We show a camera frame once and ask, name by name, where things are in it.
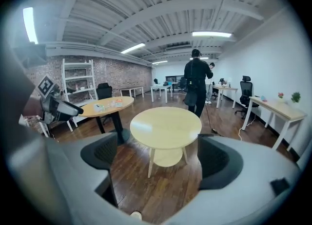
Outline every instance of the black pants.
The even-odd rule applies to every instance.
[[[195,113],[197,117],[200,117],[205,106],[205,100],[206,100],[206,91],[197,92],[197,101],[195,104],[196,111],[195,106],[189,106],[189,111]]]

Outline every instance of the ceiling light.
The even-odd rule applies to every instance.
[[[122,54],[125,54],[125,53],[130,52],[130,51],[132,51],[132,50],[134,50],[134,49],[137,49],[137,48],[140,48],[140,47],[144,47],[144,46],[145,46],[145,44],[140,43],[139,45],[136,45],[136,46],[134,46],[134,47],[132,47],[132,48],[128,48],[128,49],[122,51],[121,53],[122,53]]]
[[[220,36],[220,37],[230,37],[231,33],[223,32],[192,32],[193,36]]]
[[[158,63],[163,63],[163,62],[168,62],[167,60],[159,61],[159,62],[153,62],[152,64],[158,64]]]
[[[29,41],[38,44],[34,24],[34,9],[33,8],[23,9],[23,18]]]
[[[193,59],[193,58],[190,58],[190,59]],[[209,59],[208,57],[201,57],[200,59]]]

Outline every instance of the shelving unit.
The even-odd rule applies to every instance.
[[[65,77],[65,70],[74,70],[74,69],[85,69],[86,70],[86,75],[81,75],[81,76],[74,76],[74,77]],[[87,75],[87,71],[90,70],[91,71],[91,75]],[[67,82],[70,81],[78,81],[78,80],[87,80],[87,85],[89,86],[89,80],[92,80],[92,87],[91,88],[86,88],[83,90],[77,90],[73,93],[68,93],[67,92]],[[63,83],[63,89],[64,89],[64,93],[65,93],[65,100],[78,106],[78,107],[82,107],[86,104],[89,104],[91,102],[94,101],[91,93],[92,91],[94,91],[94,95],[96,97],[96,99],[98,99],[98,95],[95,89],[95,80],[94,80],[94,70],[93,70],[93,60],[91,60],[91,63],[65,63],[65,59],[63,59],[63,63],[62,63],[62,83]],[[89,92],[89,97],[90,99],[86,99],[84,101],[81,102],[71,102],[69,100],[69,96],[75,95],[77,93],[82,93],[82,92]],[[73,117],[73,122],[75,124],[76,127],[78,127],[77,123],[83,119],[85,119],[85,117]],[[71,131],[73,131],[71,125],[69,122],[67,122],[69,129]]]

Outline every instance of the man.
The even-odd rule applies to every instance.
[[[189,111],[200,117],[205,106],[206,99],[206,84],[205,78],[213,77],[207,62],[200,60],[201,52],[198,49],[193,49],[192,60],[185,65],[184,78],[187,79],[188,91],[193,91],[197,94],[196,111],[195,106],[189,106]]]
[[[215,67],[215,64],[212,62],[209,65],[210,70],[212,70]],[[213,95],[213,81],[214,78],[211,79],[205,79],[206,82],[206,92],[207,92],[207,97],[206,97],[206,101],[205,104],[210,104],[211,105],[211,96]]]

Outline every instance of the green plant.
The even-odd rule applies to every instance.
[[[292,101],[293,103],[298,103],[300,100],[300,93],[299,92],[295,92],[292,94]]]

